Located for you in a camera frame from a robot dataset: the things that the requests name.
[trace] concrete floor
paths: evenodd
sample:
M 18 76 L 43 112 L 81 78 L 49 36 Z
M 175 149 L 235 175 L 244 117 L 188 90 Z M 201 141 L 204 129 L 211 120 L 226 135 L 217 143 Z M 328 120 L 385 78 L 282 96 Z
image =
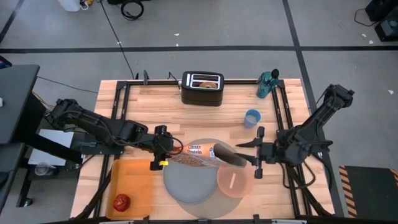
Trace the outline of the concrete floor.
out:
M 18 0 L 0 1 L 0 30 Z M 289 0 L 301 46 L 375 46 L 382 43 L 372 27 L 353 21 L 355 10 L 370 0 Z M 124 47 L 217 45 L 293 46 L 284 5 L 280 0 L 153 0 L 144 2 L 138 21 L 126 21 L 120 9 L 105 3 L 109 19 Z M 358 20 L 370 23 L 364 12 Z M 1 49 L 68 49 L 118 47 L 98 3 L 87 11 L 65 12 L 57 1 L 25 0 Z M 96 91 L 101 80 L 131 77 L 121 53 L 2 54 L 14 64 L 39 64 L 39 75 Z M 257 78 L 278 68 L 282 78 L 302 78 L 294 51 L 236 50 L 191 52 L 127 52 L 134 72 L 146 69 L 151 79 L 177 78 L 186 70 L 221 72 L 227 78 Z M 398 169 L 397 51 L 303 52 L 305 66 L 318 98 L 330 83 L 356 92 L 353 105 L 339 111 L 324 127 L 334 170 L 340 165 Z M 76 98 L 92 110 L 96 95 L 37 80 L 34 90 L 47 102 Z M 16 208 L 23 171 L 18 173 L 0 223 L 43 223 L 66 220 L 76 180 L 34 182 L 28 208 Z M 341 199 L 341 186 L 338 185 Z

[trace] wooden table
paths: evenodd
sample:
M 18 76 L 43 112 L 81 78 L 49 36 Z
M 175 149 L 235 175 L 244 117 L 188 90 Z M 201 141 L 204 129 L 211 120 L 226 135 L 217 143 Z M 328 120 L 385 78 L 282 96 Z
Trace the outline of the wooden table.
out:
M 110 117 L 116 88 L 116 80 L 104 80 L 99 88 L 95 113 Z M 294 125 L 302 124 L 309 116 L 307 103 L 299 79 L 286 79 L 286 92 Z M 176 85 L 166 86 L 133 86 L 130 90 L 127 107 L 127 118 L 149 127 L 166 124 L 167 130 L 185 144 L 200 138 L 217 138 L 234 146 L 251 141 L 256 136 L 257 128 L 245 129 L 243 117 L 248 109 L 257 109 L 262 118 L 259 125 L 264 126 L 264 141 L 273 141 L 276 136 L 277 121 L 272 94 L 265 99 L 256 96 L 256 85 L 226 85 L 223 104 L 220 107 L 185 105 L 181 102 Z M 283 110 L 282 97 L 279 95 L 280 108 Z M 123 104 L 123 95 L 119 105 Z M 282 113 L 284 127 L 287 128 L 285 114 Z M 240 153 L 253 154 L 254 149 L 235 148 Z M 127 147 L 121 159 L 153 159 L 148 152 Z M 108 169 L 113 158 L 110 158 Z M 97 155 L 81 169 L 76 188 L 71 217 L 78 215 L 90 201 L 98 188 L 103 156 Z M 316 182 L 309 187 L 315 198 L 330 213 L 334 213 L 325 171 L 320 162 L 309 157 L 307 164 L 316 174 Z M 294 213 L 288 189 L 282 185 L 282 169 L 278 165 L 266 164 L 263 167 L 264 177 L 256 180 L 253 191 L 245 196 L 238 207 L 222 219 L 252 219 L 253 214 L 260 218 L 293 218 Z M 307 181 L 311 175 L 303 167 Z M 166 191 L 162 171 L 155 172 L 154 204 L 150 214 L 151 220 L 188 220 L 197 219 L 184 211 Z M 302 194 L 297 191 L 300 211 L 304 214 Z M 105 215 L 108 190 L 104 193 L 100 216 Z

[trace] food package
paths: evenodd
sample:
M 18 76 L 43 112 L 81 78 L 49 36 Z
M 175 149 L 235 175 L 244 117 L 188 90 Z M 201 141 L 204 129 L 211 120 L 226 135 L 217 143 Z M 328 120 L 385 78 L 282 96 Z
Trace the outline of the food package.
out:
M 175 148 L 173 152 L 180 150 L 180 147 Z M 195 167 L 219 167 L 226 164 L 244 167 L 246 165 L 245 159 L 216 142 L 184 146 L 182 152 L 173 156 L 171 160 Z

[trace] white bucket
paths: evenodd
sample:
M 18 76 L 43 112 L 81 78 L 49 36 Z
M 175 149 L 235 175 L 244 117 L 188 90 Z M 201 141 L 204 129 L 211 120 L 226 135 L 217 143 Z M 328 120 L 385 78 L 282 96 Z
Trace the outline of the white bucket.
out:
M 80 0 L 58 0 L 58 2 L 68 12 L 77 12 L 80 9 Z

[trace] blue cup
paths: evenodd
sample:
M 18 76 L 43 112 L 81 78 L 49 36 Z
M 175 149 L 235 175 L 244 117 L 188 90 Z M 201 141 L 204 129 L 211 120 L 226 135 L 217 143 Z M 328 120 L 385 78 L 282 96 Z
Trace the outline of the blue cup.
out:
M 253 128 L 261 120 L 261 114 L 258 110 L 250 109 L 244 115 L 243 125 L 245 128 Z

